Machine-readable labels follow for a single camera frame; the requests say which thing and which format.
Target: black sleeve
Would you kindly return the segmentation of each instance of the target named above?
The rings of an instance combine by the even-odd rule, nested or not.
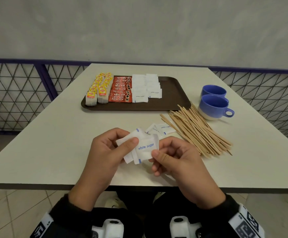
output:
[[[92,236],[91,211],[82,210],[68,200],[65,194],[49,213],[52,224],[46,230],[43,238],[84,238]]]
[[[209,237],[239,238],[229,224],[229,220],[238,213],[239,204],[230,195],[225,196],[225,201],[217,207],[201,210],[201,225]]]

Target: white table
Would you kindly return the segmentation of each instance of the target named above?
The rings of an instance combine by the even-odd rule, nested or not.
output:
[[[0,152],[0,188],[70,189],[83,170],[95,136],[114,127],[133,131],[161,123],[160,112],[84,110],[80,102],[100,72],[174,77],[196,105],[202,86],[216,84],[225,88],[235,116],[210,125],[233,142],[233,156],[205,159],[210,174],[228,192],[288,193],[288,139],[209,69],[115,64],[91,64]],[[176,185],[169,178],[154,177],[150,166],[120,165],[109,189],[163,191]]]

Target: pile of wooden stirrers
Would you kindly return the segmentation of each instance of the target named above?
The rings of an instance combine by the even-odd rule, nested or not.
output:
[[[221,155],[223,152],[232,155],[232,143],[210,128],[193,103],[188,110],[180,107],[180,111],[171,111],[169,116],[178,128],[161,114],[164,122],[173,127],[183,139],[196,146],[205,157]]]

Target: blue cup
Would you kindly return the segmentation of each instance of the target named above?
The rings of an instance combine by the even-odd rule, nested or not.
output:
[[[234,111],[229,109],[228,106],[229,101],[224,97],[206,94],[201,97],[198,112],[208,120],[217,120],[222,116],[231,118],[234,115]]]
[[[201,95],[200,95],[200,99],[203,95],[207,95],[207,94],[217,95],[221,98],[224,98],[225,100],[227,100],[229,102],[229,100],[225,98],[226,90],[220,86],[217,86],[217,85],[205,85],[205,86],[203,86],[202,91],[201,91]]]

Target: floor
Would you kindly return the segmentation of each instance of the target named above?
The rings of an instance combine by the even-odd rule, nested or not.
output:
[[[2,150],[14,136],[0,136]],[[29,237],[45,212],[67,191],[0,190],[0,238]],[[288,195],[231,194],[245,205],[265,230],[265,237],[288,238]],[[96,206],[104,205],[115,192],[104,192]]]

